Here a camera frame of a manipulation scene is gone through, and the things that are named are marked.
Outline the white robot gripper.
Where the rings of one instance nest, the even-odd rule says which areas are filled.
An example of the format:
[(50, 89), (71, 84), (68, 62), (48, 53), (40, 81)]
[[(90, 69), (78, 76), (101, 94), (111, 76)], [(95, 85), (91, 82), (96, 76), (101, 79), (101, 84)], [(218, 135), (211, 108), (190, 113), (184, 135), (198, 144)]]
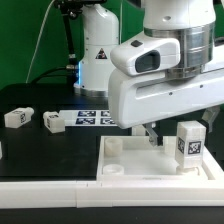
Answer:
[(213, 130), (224, 104), (224, 62), (212, 60), (189, 79), (166, 79), (164, 72), (128, 77), (115, 69), (109, 79), (112, 120), (123, 129), (144, 124), (150, 144), (163, 145), (155, 121), (207, 108), (202, 119)]

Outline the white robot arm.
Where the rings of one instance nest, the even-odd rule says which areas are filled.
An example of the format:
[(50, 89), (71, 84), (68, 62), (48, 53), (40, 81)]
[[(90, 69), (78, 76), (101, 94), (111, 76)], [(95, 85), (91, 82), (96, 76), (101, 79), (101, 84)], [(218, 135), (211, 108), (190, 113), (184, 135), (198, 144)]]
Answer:
[(215, 44), (213, 0), (128, 0), (145, 10), (143, 31), (115, 47), (113, 66), (83, 66), (75, 92), (108, 98), (121, 128), (143, 126), (152, 144), (157, 121), (203, 109), (211, 127), (224, 103), (224, 44)]

